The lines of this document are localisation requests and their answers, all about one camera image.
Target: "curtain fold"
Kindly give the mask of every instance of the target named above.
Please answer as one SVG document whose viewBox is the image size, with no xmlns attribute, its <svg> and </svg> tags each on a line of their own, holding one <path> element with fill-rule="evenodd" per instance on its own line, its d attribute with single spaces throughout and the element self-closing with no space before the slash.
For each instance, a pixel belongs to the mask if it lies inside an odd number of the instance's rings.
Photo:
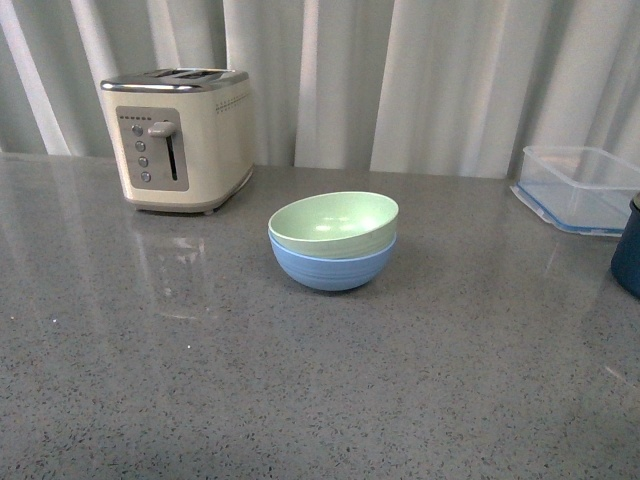
<svg viewBox="0 0 640 480">
<path fill-rule="evenodd" d="M 640 165 L 634 0 L 0 0 L 0 150 L 112 156 L 99 82 L 249 72 L 258 164 L 503 178 L 528 144 Z"/>
</svg>

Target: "cream toaster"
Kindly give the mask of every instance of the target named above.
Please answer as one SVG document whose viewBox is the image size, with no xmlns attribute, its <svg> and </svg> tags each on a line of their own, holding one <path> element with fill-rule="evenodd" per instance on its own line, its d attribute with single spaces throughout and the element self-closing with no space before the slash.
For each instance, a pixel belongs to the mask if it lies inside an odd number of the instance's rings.
<svg viewBox="0 0 640 480">
<path fill-rule="evenodd" d="M 100 83 L 122 191 L 139 210 L 210 212 L 253 172 L 249 75 L 175 68 Z"/>
</svg>

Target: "bowl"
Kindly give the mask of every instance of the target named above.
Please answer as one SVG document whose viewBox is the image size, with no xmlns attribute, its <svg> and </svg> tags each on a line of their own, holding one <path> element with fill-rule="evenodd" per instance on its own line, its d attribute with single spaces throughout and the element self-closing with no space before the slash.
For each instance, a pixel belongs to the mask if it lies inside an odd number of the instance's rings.
<svg viewBox="0 0 640 480">
<path fill-rule="evenodd" d="M 396 243 L 391 242 L 382 250 L 358 258 L 318 258 L 292 252 L 280 245 L 269 233 L 273 253 L 282 269 L 294 280 L 317 290 L 340 291 L 364 285 L 382 271 L 391 257 Z"/>
<path fill-rule="evenodd" d="M 364 257 L 388 246 L 396 233 L 398 204 L 372 192 L 334 192 L 293 202 L 269 219 L 280 245 L 320 258 Z"/>
</svg>

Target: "plastic container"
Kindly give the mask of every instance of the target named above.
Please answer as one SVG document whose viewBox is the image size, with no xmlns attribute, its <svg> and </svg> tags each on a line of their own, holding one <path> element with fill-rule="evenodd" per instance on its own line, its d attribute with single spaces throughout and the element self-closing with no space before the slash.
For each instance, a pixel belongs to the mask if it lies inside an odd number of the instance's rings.
<svg viewBox="0 0 640 480">
<path fill-rule="evenodd" d="M 359 258 L 317 258 L 292 252 L 269 232 L 271 247 L 282 269 L 294 280 L 317 290 L 340 291 L 364 285 L 378 275 L 391 257 L 396 237 L 385 248 Z"/>
<path fill-rule="evenodd" d="M 584 235 L 619 236 L 629 202 L 640 190 L 640 168 L 597 148 L 524 149 L 514 193 L 546 222 Z"/>
<path fill-rule="evenodd" d="M 611 259 L 611 273 L 620 285 L 640 298 L 640 193 L 629 206 L 631 216 Z"/>
</svg>

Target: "countertop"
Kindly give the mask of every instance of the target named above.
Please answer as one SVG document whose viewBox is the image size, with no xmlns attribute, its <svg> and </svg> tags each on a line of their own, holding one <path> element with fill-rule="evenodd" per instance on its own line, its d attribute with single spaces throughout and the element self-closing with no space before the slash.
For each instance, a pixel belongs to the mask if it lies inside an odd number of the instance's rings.
<svg viewBox="0 0 640 480">
<path fill-rule="evenodd" d="M 400 206 L 390 263 L 310 290 L 287 203 Z M 640 301 L 616 239 L 507 182 L 257 167 L 210 216 L 137 212 L 113 159 L 0 155 L 0 477 L 639 478 Z"/>
</svg>

